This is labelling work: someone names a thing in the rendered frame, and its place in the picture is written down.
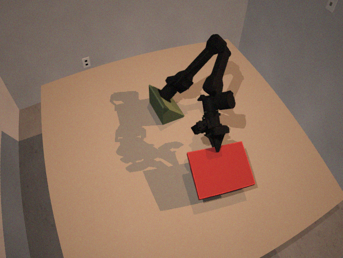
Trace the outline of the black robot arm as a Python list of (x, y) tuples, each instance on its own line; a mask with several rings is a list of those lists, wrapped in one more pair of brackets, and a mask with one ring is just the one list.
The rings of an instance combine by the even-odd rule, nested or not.
[[(177, 93), (182, 93), (193, 85), (193, 77), (197, 72), (211, 59), (217, 55), (212, 73), (208, 76), (203, 84), (203, 90), (209, 94), (207, 96), (200, 95), (197, 101), (202, 101), (204, 112), (215, 110), (232, 109), (235, 107), (235, 99), (232, 91), (223, 91), (223, 75), (231, 56), (231, 51), (227, 49), (227, 43), (218, 35), (213, 34), (207, 40), (205, 49), (197, 56), (197, 58), (183, 71), (178, 72), (174, 76), (166, 78), (166, 86), (162, 91), (159, 91), (160, 96), (171, 102), (171, 98)], [(202, 121), (198, 121), (191, 129), (194, 134), (200, 134), (205, 129), (210, 129), (211, 124), (208, 118), (202, 117)]]

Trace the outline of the red lid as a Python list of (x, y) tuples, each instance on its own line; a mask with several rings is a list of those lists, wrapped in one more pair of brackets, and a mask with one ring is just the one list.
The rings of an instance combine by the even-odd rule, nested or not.
[(198, 200), (255, 185), (242, 141), (187, 152)]

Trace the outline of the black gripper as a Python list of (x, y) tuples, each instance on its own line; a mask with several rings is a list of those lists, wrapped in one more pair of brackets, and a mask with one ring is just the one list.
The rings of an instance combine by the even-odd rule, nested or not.
[(220, 123), (220, 118), (219, 118), (220, 115), (221, 113), (219, 113), (218, 110), (204, 112), (203, 117), (206, 116), (208, 118), (212, 129), (211, 128), (205, 129), (204, 132), (203, 131), (201, 132), (202, 134), (206, 132), (205, 136), (209, 138), (210, 143), (212, 147), (215, 147), (216, 152), (220, 151), (220, 147), (221, 147), (224, 135), (230, 132), (228, 126), (222, 125), (222, 123)]

